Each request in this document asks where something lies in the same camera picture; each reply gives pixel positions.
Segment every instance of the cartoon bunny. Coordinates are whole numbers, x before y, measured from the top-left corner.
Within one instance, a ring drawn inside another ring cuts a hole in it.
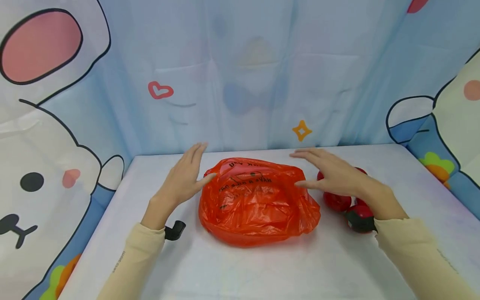
[[[47,279],[124,162],[104,165],[41,105],[81,80],[110,47],[97,0],[5,0],[0,12],[0,290],[24,299]]]
[[[408,97],[388,112],[390,137],[406,146],[480,219],[480,54],[435,98]]]

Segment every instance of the wrist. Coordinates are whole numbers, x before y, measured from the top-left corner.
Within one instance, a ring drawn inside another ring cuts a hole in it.
[[[161,230],[176,207],[173,201],[153,197],[140,224],[152,230]]]
[[[408,218],[392,189],[376,179],[369,178],[358,195],[370,207],[377,220]]]

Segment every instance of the red plastic bag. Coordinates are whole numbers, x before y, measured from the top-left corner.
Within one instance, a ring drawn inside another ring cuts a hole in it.
[[[198,216],[207,231],[234,246],[251,247],[311,232],[320,206],[304,188],[297,167],[250,158],[227,158],[202,191]]]

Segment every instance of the hand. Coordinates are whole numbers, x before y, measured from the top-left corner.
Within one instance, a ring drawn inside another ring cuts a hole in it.
[[[345,160],[316,148],[298,149],[290,156],[308,160],[324,175],[322,180],[303,180],[296,182],[295,185],[361,198],[377,220],[408,218],[388,186],[360,172]]]
[[[183,154],[162,187],[150,199],[142,225],[153,230],[162,229],[178,205],[192,198],[215,177],[216,174],[212,173],[197,181],[200,160],[206,148],[207,143],[198,143]]]
[[[319,181],[304,180],[296,183],[297,186],[303,188],[361,198],[364,187],[381,185],[380,182],[360,172],[345,160],[323,149],[298,149],[290,156],[308,160],[319,168],[324,175],[324,179]]]
[[[200,160],[207,148],[207,143],[193,145],[170,170],[162,187],[155,194],[154,198],[168,199],[177,206],[198,193],[204,185],[209,183],[215,173],[208,174],[197,181],[200,171]]]

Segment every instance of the table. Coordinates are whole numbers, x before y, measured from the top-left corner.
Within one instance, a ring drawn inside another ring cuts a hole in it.
[[[421,217],[436,235],[445,257],[480,291],[478,221],[405,148],[395,145],[330,147],[328,151],[390,185],[405,211]],[[251,157],[317,170],[292,150],[206,153],[203,173],[227,157]],[[141,220],[180,155],[137,156],[130,165],[60,300],[95,299],[115,266],[125,239]],[[252,249],[227,246],[206,232],[198,219],[200,194],[175,210],[187,224],[178,241],[166,241],[142,299],[415,299],[395,266],[378,249],[373,234],[352,232],[345,220],[322,205],[321,193],[309,191],[322,206],[318,227],[308,235]]]

